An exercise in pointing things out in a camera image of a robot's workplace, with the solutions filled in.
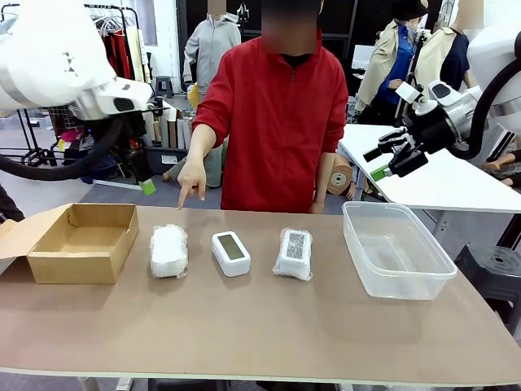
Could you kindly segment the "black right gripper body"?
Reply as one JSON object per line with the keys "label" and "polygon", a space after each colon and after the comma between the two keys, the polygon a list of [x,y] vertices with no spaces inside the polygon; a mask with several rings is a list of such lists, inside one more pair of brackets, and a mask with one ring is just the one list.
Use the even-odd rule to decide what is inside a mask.
{"label": "black right gripper body", "polygon": [[410,112],[405,117],[405,127],[421,152],[432,154],[455,144],[455,134],[443,108],[436,107],[422,115]]}

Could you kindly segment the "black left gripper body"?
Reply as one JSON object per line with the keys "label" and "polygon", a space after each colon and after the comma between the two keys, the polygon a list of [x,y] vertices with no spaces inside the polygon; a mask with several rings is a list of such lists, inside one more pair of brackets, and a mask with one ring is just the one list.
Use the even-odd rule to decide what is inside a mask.
{"label": "black left gripper body", "polygon": [[147,135],[145,121],[140,112],[130,112],[122,116],[122,144],[124,162],[132,172],[150,172],[145,151],[144,136]]}

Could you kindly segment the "person's right hand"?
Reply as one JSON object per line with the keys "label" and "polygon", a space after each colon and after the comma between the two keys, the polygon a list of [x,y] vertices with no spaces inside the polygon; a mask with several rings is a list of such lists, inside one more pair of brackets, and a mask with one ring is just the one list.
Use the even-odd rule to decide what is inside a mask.
{"label": "person's right hand", "polygon": [[189,196],[205,200],[206,172],[202,160],[188,159],[177,177],[181,186],[177,207],[182,209]]}

